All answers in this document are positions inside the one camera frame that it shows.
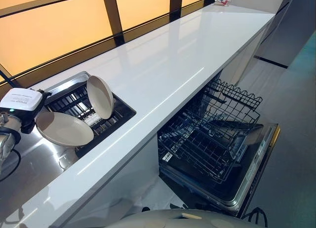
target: dishwasher rack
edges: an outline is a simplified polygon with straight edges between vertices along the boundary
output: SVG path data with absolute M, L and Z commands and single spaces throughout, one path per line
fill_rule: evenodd
M 209 82 L 159 131 L 159 159 L 173 155 L 222 183 L 245 150 L 261 102 L 220 79 Z

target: dishwasher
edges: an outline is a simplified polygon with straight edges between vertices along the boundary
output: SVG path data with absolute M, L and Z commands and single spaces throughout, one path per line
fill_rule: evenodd
M 158 131 L 159 175 L 194 209 L 242 217 L 280 127 L 260 122 L 261 97 L 210 81 Z

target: window frame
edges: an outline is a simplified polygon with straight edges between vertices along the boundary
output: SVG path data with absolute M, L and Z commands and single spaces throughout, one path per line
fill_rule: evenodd
M 25 4 L 18 4 L 9 8 L 0 9 L 0 18 L 62 1 L 66 0 L 35 0 Z M 0 98 L 4 96 L 10 87 L 28 88 L 75 65 L 85 62 L 86 60 L 94 58 L 161 26 L 175 21 L 184 15 L 210 5 L 212 0 L 199 0 L 184 7 L 182 7 L 182 0 L 170 0 L 169 13 L 147 22 L 140 23 L 139 25 L 127 29 L 124 32 L 122 31 L 116 0 L 104 0 L 104 2 L 113 32 L 112 36 L 73 50 L 67 54 L 34 66 L 33 68 L 25 70 L 14 76 L 10 75 L 9 72 L 0 64 L 0 76 L 4 78 L 4 80 L 0 82 Z

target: sink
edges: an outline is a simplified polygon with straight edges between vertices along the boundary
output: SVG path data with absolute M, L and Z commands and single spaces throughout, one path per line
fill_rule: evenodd
M 115 132 L 119 127 L 131 119 L 136 111 L 113 94 L 114 110 L 109 119 L 100 118 L 94 111 L 86 90 L 89 78 L 87 72 L 81 72 L 47 91 L 52 92 L 45 107 L 51 112 L 60 112 L 77 117 L 85 121 L 93 131 L 94 138 L 87 145 L 77 147 L 75 152 L 80 158 L 93 149 L 101 141 Z
M 94 133 L 93 140 L 85 146 L 73 149 L 49 142 L 36 127 L 31 134 L 21 134 L 21 142 L 15 146 L 21 154 L 21 163 L 0 183 L 0 224 L 136 114 L 114 94 L 112 116 L 107 120 L 97 117 L 86 93 L 88 78 L 88 73 L 81 72 L 46 89 L 52 95 L 46 100 L 42 111 L 63 112 L 87 121 Z M 14 169 L 18 160 L 15 153 L 9 155 L 2 165 L 0 179 Z

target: cable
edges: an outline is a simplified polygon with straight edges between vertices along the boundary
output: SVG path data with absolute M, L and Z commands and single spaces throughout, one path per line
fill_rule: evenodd
M 256 214 L 256 224 L 258 224 L 259 213 L 263 215 L 263 219 L 265 221 L 265 227 L 268 227 L 268 219 L 267 219 L 266 213 L 259 207 L 256 207 L 255 209 L 252 210 L 252 212 L 242 216 L 241 219 L 245 219 L 246 217 L 248 217 L 248 221 L 251 222 L 253 215 Z
M 8 178 L 8 177 L 18 168 L 18 166 L 20 165 L 20 162 L 21 162 L 21 154 L 20 154 L 17 150 L 15 150 L 15 149 L 12 149 L 11 151 L 12 151 L 12 152 L 15 152 L 15 153 L 18 155 L 18 157 L 19 157 L 18 163 L 16 164 L 16 166 L 14 167 L 14 169 L 13 169 L 8 175 L 6 175 L 4 178 L 0 179 L 0 182 L 2 182 L 3 180 L 5 180 L 6 178 Z

